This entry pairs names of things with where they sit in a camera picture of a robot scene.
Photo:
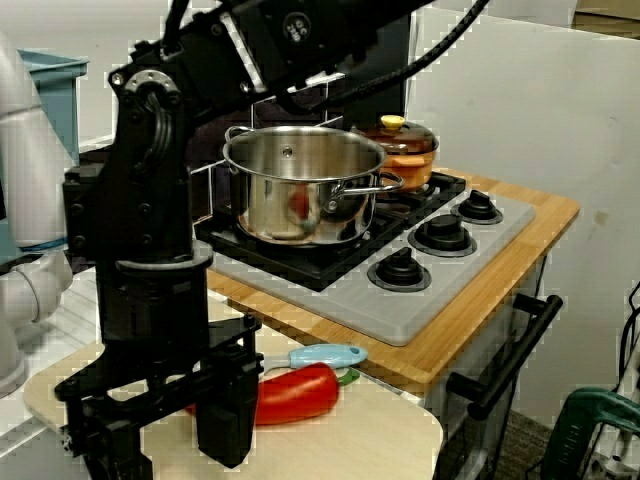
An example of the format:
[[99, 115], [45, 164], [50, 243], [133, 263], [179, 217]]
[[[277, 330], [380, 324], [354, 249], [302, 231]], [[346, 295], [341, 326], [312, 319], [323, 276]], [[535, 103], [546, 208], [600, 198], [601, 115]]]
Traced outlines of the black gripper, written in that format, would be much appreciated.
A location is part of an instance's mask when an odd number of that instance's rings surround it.
[[210, 321], [205, 264], [96, 266], [103, 353], [59, 383], [64, 449], [91, 479], [152, 479], [130, 415], [195, 406], [199, 450], [227, 468], [248, 455], [258, 398], [259, 323]]

